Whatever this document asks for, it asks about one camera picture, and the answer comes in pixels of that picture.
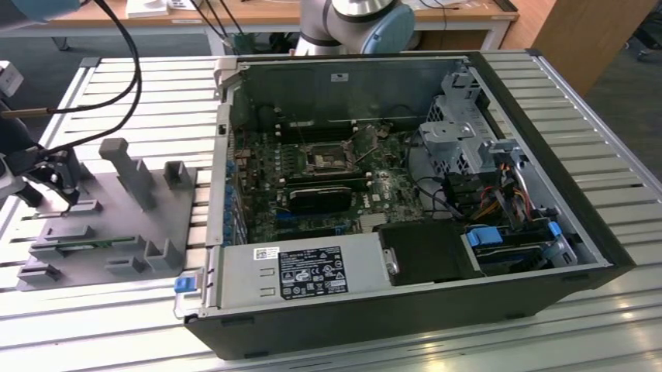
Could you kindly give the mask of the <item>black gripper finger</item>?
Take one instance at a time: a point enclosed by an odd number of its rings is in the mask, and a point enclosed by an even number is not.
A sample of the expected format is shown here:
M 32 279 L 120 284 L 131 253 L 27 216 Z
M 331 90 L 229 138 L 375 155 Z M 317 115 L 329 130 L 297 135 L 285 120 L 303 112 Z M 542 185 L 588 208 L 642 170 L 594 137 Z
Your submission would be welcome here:
M 17 192 L 18 199 L 31 207 L 37 208 L 41 205 L 44 196 L 31 184 L 25 183 Z
M 52 183 L 59 196 L 71 208 L 79 202 L 77 184 L 81 178 L 80 162 L 75 154 L 55 154 L 51 162 L 53 175 Z

